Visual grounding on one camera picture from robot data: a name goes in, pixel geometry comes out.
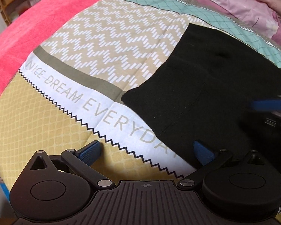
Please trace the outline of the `patterned patchwork bed sheet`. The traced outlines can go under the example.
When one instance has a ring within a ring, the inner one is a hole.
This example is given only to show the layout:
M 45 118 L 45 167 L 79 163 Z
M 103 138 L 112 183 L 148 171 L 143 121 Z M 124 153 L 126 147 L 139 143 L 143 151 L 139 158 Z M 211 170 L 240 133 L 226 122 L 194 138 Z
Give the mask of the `patterned patchwork bed sheet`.
M 281 131 L 266 148 L 226 148 L 200 187 L 196 168 L 122 101 L 170 57 L 189 24 L 221 31 L 281 69 L 281 47 L 192 0 L 99 0 L 38 45 L 0 96 L 0 175 L 15 224 L 281 224 Z M 102 144 L 96 189 L 62 161 Z

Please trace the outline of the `pink fleece blanket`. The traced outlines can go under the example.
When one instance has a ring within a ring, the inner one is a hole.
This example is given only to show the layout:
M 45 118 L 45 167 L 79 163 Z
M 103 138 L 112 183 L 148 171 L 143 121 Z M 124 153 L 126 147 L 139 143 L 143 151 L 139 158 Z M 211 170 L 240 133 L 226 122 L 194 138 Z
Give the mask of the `pink fleece blanket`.
M 0 34 L 0 96 L 28 55 L 78 12 L 99 0 L 42 0 Z

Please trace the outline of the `black pants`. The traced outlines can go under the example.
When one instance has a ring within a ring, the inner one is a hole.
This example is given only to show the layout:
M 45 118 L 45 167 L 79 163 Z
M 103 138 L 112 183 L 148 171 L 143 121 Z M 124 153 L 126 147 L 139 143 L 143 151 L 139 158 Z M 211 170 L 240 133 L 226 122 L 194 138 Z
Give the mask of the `black pants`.
M 195 168 L 193 143 L 237 155 L 266 148 L 250 105 L 281 94 L 281 69 L 241 41 L 189 24 L 166 62 L 123 103 Z

